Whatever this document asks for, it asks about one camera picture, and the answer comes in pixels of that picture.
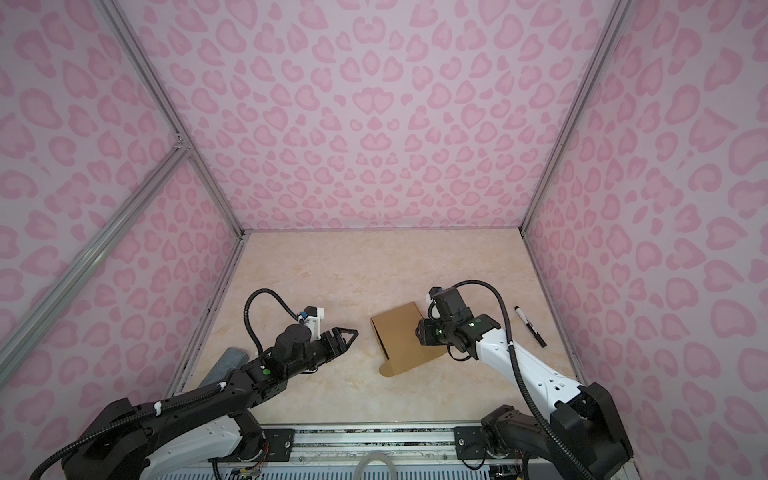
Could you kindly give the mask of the brown cardboard paper box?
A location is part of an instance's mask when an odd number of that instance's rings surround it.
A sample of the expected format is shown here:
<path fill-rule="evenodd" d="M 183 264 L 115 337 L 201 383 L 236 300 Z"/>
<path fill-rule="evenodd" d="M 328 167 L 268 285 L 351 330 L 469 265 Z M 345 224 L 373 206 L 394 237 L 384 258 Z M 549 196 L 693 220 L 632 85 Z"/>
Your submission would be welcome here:
<path fill-rule="evenodd" d="M 419 342 L 416 331 L 422 319 L 414 302 L 371 318 L 374 334 L 385 356 L 384 363 L 379 367 L 380 375 L 392 378 L 447 353 L 445 346 L 424 346 Z"/>

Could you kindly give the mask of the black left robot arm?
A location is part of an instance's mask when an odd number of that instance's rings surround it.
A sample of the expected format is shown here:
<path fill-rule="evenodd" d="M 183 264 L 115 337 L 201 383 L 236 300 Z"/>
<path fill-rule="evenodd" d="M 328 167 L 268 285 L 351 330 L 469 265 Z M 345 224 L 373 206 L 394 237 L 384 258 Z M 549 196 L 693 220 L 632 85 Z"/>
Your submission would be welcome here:
<path fill-rule="evenodd" d="M 210 385 L 139 405 L 115 401 L 64 455 L 64 474 L 154 479 L 203 461 L 259 461 L 267 440 L 252 408 L 282 393 L 290 379 L 342 356 L 357 336 L 335 327 L 313 337 L 293 324 L 273 347 Z"/>

